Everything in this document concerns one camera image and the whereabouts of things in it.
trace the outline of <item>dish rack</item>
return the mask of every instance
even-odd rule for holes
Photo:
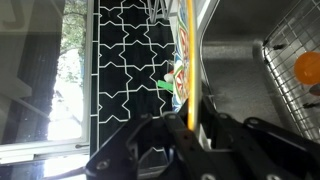
[[[263,54],[301,135],[320,143],[320,96],[298,82],[293,67],[307,51],[320,52],[320,1],[300,0],[263,44]]]

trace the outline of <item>window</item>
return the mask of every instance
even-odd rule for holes
[[[0,163],[86,151],[92,11],[87,0],[0,2]]]

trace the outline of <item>window frame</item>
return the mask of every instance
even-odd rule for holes
[[[94,1],[87,2],[87,27],[86,27],[86,46],[85,46],[85,65],[83,80],[83,120],[81,123],[82,136],[76,139],[59,141],[36,141],[17,144],[0,145],[0,164],[1,159],[8,159],[16,156],[30,156],[33,159],[46,159],[47,157],[89,153],[90,144],[90,117],[91,117],[91,74],[92,74],[92,41],[93,41],[93,15]]]

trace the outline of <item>orange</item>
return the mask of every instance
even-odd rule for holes
[[[294,74],[303,84],[313,85],[320,82],[320,53],[306,52],[294,64]]]

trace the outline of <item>stainless steel sink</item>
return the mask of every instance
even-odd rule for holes
[[[258,117],[298,133],[262,56],[263,40],[298,0],[220,0],[202,42],[202,61],[219,112]]]

